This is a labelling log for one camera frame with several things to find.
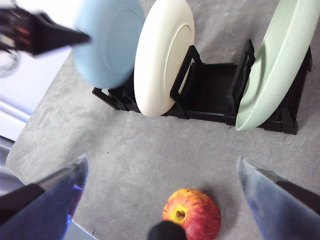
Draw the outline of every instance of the white cabinet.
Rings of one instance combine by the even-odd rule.
[[[1,6],[10,1],[1,1]],[[46,12],[56,23],[74,28],[82,0],[17,0],[32,13]],[[70,53],[64,47],[36,58],[22,53],[18,70],[0,80],[0,135],[16,141]]]

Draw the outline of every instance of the black object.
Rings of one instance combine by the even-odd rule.
[[[79,157],[42,180],[0,197],[1,240],[62,240],[88,176]]]
[[[42,12],[31,14],[22,8],[0,8],[0,32],[10,39],[0,50],[25,51],[35,55],[67,45],[88,42],[90,37],[56,24]]]
[[[185,230],[172,221],[163,221],[154,226],[147,240],[187,240]]]
[[[239,104],[244,94],[251,67],[255,62],[254,46],[248,40],[242,51],[239,64],[205,64],[195,46],[190,46],[170,91],[175,105],[164,114],[181,119],[198,119],[236,125]],[[180,86],[190,66],[183,90]],[[312,55],[309,47],[301,67],[286,96],[272,116],[260,128],[268,131],[296,135],[297,113],[307,72],[311,71]],[[100,88],[92,93],[115,110],[140,113],[134,92],[133,72],[127,82],[105,94]]]
[[[264,240],[319,240],[320,196],[240,157],[243,194]]]
[[[44,192],[42,187],[32,183],[0,197],[0,225]]]

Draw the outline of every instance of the white plate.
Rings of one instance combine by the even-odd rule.
[[[134,94],[145,116],[174,105],[170,90],[190,45],[195,23],[185,0],[157,0],[145,19],[135,56]]]

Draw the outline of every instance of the apple stem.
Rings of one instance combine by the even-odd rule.
[[[176,211],[175,215],[178,218],[182,218],[182,219],[186,216],[186,214],[184,212],[180,212],[180,211]]]

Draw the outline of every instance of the light green plate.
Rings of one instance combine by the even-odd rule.
[[[238,131],[258,127],[277,109],[299,71],[319,15],[320,0],[280,0],[240,102]]]

